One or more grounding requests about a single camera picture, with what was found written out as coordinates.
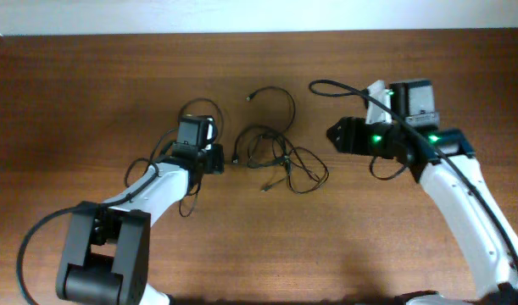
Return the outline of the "black cable white plug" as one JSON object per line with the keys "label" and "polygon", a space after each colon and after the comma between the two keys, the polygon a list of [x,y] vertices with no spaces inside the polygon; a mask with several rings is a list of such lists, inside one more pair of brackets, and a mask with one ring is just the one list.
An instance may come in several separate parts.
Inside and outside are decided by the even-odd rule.
{"label": "black cable white plug", "polygon": [[[258,150],[259,145],[264,141],[270,142],[270,150],[272,152],[272,158],[260,161],[255,157],[255,152]],[[322,168],[322,173],[319,174],[309,165],[306,164],[302,153],[309,155],[314,161],[316,161]],[[285,175],[279,180],[269,182],[265,184],[261,191],[270,191],[273,187],[280,184],[285,184],[289,191],[294,194],[303,195],[317,191],[320,189],[330,177],[330,171],[326,164],[309,149],[294,146],[292,142],[281,132],[275,130],[265,130],[254,136],[248,144],[246,150],[247,161],[245,166],[249,169],[266,169],[270,167],[280,166],[285,171]],[[307,189],[299,190],[292,181],[293,173],[296,169],[301,170],[312,182],[313,185]]]}

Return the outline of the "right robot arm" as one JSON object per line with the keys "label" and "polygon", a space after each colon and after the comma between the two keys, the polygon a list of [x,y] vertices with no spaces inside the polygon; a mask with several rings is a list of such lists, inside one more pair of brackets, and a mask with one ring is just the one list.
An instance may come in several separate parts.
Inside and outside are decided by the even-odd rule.
{"label": "right robot arm", "polygon": [[344,117],[326,132],[340,153],[400,163],[434,201],[470,267],[484,304],[518,304],[518,236],[488,190],[476,153],[459,129],[441,130],[429,80],[363,90],[332,81],[337,97],[358,96],[364,118]]}

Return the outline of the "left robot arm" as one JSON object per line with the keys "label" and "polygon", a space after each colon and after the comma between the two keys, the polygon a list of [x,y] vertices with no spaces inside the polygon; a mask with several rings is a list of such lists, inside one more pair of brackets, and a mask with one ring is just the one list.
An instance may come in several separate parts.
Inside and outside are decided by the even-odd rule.
{"label": "left robot arm", "polygon": [[173,204],[223,171],[218,129],[209,115],[180,118],[171,147],[119,195],[82,202],[71,214],[56,278],[59,299],[83,304],[170,304],[148,283],[150,232]]}

